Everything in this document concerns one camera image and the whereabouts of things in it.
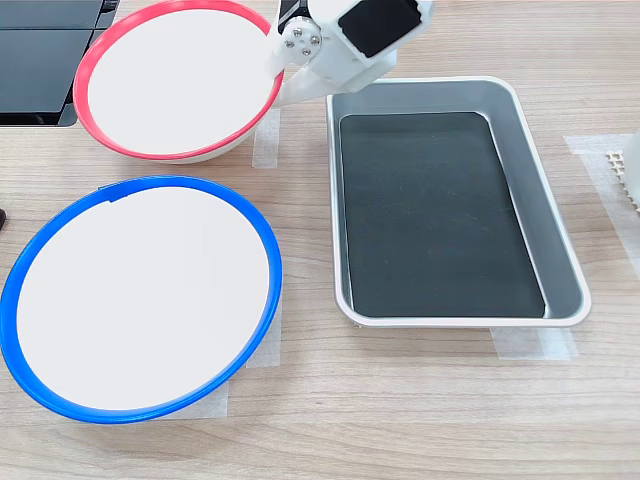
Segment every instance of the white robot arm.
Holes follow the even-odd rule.
[[[282,0],[268,36],[267,69],[302,68],[277,106],[357,92],[391,71],[397,50],[426,30],[431,0]]]

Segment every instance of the table surface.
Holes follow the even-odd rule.
[[[148,1],[122,2],[119,17]],[[275,0],[244,2],[269,18]],[[0,366],[2,479],[637,479],[640,282],[567,135],[640,126],[640,2],[441,1],[392,76],[494,75],[517,90],[593,295],[570,361],[507,361],[489,330],[354,327],[333,299],[322,101],[282,110],[278,168],[252,141],[192,166],[126,159],[79,125],[0,129],[0,284],[53,215],[161,173],[236,189],[284,257],[281,365],[242,369],[226,418],[97,426]]]

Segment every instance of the silver tray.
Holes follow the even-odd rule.
[[[341,122],[349,116],[473,112],[487,123],[535,271],[539,317],[371,316],[356,311],[349,271]],[[493,77],[384,79],[327,100],[335,294],[340,309],[368,327],[567,327],[584,320],[591,296],[563,225],[522,108],[511,86]]]

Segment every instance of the black device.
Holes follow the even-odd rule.
[[[76,69],[117,6],[117,0],[0,0],[0,126],[76,122]]]

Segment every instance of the black sensor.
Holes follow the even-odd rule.
[[[419,26],[421,20],[415,0],[364,0],[338,25],[351,43],[371,58]]]

